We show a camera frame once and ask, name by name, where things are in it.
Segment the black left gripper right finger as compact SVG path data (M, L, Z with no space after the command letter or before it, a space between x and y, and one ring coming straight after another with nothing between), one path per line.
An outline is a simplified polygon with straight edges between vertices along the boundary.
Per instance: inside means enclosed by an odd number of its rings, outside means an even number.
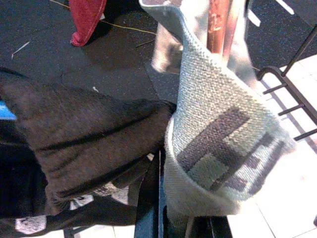
M194 217L188 221L189 238L233 238L227 217Z

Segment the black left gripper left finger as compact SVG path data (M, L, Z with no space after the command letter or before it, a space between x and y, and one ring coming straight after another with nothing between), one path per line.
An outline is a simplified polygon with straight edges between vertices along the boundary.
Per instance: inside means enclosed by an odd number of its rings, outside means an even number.
M164 158L159 150L154 153L140 185L135 223L136 238L163 237L163 164Z

